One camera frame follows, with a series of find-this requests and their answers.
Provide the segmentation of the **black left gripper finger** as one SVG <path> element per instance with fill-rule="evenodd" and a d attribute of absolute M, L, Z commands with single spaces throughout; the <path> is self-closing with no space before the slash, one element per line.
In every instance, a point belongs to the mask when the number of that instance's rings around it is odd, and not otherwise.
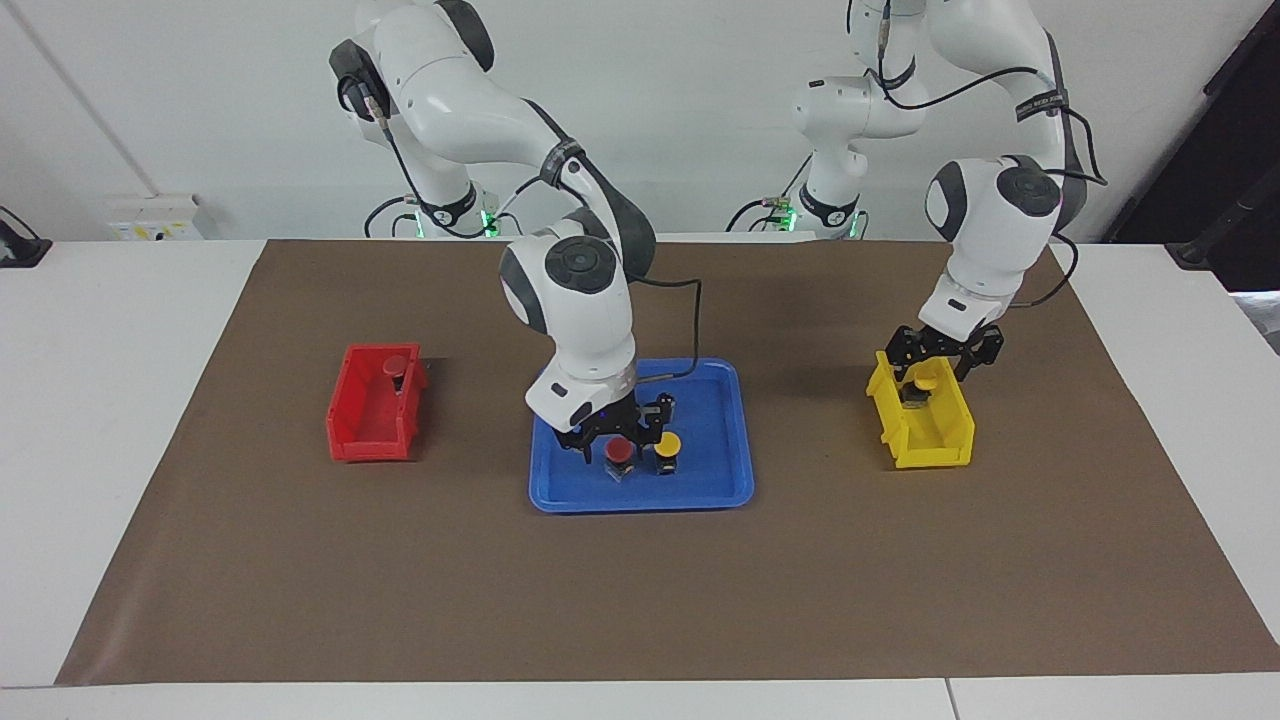
<path fill-rule="evenodd" d="M 924 336 L 910 325 L 901 325 L 884 346 L 884 355 L 896 382 L 902 382 L 908 370 L 927 356 Z"/>
<path fill-rule="evenodd" d="M 957 383 L 963 383 L 975 368 L 995 364 L 1002 347 L 1004 333 L 998 325 L 975 328 L 957 355 L 959 361 L 955 366 Z"/>

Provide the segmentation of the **yellow plastic storage bin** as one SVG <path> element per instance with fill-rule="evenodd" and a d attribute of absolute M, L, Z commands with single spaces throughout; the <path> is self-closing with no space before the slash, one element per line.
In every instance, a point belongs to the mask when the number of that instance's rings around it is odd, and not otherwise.
<path fill-rule="evenodd" d="M 902 383 L 927 375 L 940 382 L 929 404 L 905 409 L 899 397 Z M 879 442 L 890 451 L 896 469 L 963 468 L 972 461 L 977 425 L 946 357 L 918 363 L 902 382 L 896 382 L 881 350 L 876 352 L 865 395 L 876 406 Z"/>

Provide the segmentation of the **black stand base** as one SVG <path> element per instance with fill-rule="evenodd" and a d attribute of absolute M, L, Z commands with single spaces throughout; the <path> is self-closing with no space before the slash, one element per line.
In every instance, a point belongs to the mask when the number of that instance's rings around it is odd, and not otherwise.
<path fill-rule="evenodd" d="M 0 205 L 0 269 L 35 268 L 54 242 L 42 237 L 29 223 Z"/>

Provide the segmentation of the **grey metal object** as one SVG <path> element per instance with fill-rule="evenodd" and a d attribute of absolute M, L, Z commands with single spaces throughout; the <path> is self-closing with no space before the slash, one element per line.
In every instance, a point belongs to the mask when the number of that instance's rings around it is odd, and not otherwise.
<path fill-rule="evenodd" d="M 1280 290 L 1233 292 L 1230 296 L 1280 356 Z"/>

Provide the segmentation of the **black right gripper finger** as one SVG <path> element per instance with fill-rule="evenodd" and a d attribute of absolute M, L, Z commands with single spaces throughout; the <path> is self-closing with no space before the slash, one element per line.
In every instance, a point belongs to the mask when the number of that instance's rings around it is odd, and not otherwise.
<path fill-rule="evenodd" d="M 596 420 L 584 420 L 570 430 L 557 430 L 556 438 L 559 447 L 566 451 L 575 451 L 582 456 L 585 464 L 593 464 L 593 443 L 600 434 Z"/>
<path fill-rule="evenodd" d="M 675 405 L 675 396 L 657 396 L 649 404 L 637 405 L 632 443 L 639 448 L 659 445 L 666 433 L 666 427 L 673 416 Z"/>

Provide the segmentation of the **white wall socket box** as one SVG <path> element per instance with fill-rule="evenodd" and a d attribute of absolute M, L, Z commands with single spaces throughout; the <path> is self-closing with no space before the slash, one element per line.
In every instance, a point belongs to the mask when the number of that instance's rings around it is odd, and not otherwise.
<path fill-rule="evenodd" d="M 120 241 L 204 241 L 218 234 L 196 197 L 179 193 L 109 197 L 108 227 Z"/>

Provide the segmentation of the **dark equipment frame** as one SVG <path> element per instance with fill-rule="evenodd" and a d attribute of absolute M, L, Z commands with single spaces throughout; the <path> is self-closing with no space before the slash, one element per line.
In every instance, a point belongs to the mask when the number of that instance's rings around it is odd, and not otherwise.
<path fill-rule="evenodd" d="M 1197 123 L 1102 241 L 1160 246 L 1231 292 L 1280 291 L 1280 0 L 1203 94 Z"/>

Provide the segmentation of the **brown paper table mat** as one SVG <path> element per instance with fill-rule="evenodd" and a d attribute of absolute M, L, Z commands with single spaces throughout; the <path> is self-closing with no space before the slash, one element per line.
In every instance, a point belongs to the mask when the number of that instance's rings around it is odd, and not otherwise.
<path fill-rule="evenodd" d="M 756 493 L 553 516 L 524 393 L 550 352 L 497 243 L 271 241 L 58 682 L 797 680 L 1280 670 L 1071 291 L 964 391 L 970 466 L 897 471 L 864 395 L 938 243 L 678 245 L 742 382 Z M 406 461 L 337 462 L 351 345 L 417 343 Z"/>

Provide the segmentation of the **red plastic storage bin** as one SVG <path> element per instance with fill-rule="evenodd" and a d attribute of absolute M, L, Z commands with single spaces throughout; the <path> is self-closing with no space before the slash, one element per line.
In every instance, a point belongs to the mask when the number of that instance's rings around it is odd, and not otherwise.
<path fill-rule="evenodd" d="M 404 392 L 397 395 L 381 365 L 410 359 Z M 351 345 L 340 363 L 326 410 L 326 438 L 337 462 L 406 461 L 420 430 L 428 373 L 417 343 Z"/>

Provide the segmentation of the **blue plastic tray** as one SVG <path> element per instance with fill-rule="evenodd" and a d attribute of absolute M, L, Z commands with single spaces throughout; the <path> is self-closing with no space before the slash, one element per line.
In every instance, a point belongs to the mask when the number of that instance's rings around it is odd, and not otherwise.
<path fill-rule="evenodd" d="M 662 474 L 653 448 L 634 455 L 632 469 L 621 478 L 609 471 L 600 436 L 591 459 L 562 448 L 556 432 L 541 419 L 532 423 L 527 495 L 543 512 L 667 512 L 735 509 L 755 489 L 753 462 L 739 374 L 721 357 L 701 357 L 691 374 L 641 384 L 640 404 L 660 393 L 675 398 L 666 429 L 681 439 L 675 471 Z"/>

